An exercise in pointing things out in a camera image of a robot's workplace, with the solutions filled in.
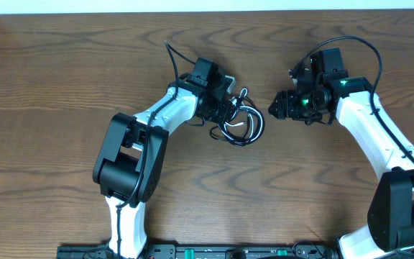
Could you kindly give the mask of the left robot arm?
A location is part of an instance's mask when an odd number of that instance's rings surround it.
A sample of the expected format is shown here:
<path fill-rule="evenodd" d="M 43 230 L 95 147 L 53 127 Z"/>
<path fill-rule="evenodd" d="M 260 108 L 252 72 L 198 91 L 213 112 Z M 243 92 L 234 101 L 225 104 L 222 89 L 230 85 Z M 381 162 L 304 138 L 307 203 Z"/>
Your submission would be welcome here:
<path fill-rule="evenodd" d="M 217 121 L 235 85 L 235 77 L 217 63 L 198 58 L 150 108 L 112 117 L 93 167 L 93 181 L 111 215 L 107 258 L 138 258 L 144 251 L 145 205 L 160 179 L 169 136 L 193 117 Z"/>

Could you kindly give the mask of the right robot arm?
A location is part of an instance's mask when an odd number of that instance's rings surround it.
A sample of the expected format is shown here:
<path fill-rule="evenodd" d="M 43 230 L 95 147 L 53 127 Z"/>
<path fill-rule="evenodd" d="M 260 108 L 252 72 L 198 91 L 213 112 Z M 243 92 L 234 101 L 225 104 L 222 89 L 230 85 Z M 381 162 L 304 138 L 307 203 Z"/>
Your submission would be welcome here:
<path fill-rule="evenodd" d="M 338 240 L 340 258 L 413 258 L 414 145 L 383 109 L 365 77 L 351 77 L 338 48 L 310 55 L 290 72 L 296 88 L 277 93 L 268 112 L 277 119 L 337 120 L 354 137 L 379 181 L 367 225 Z"/>

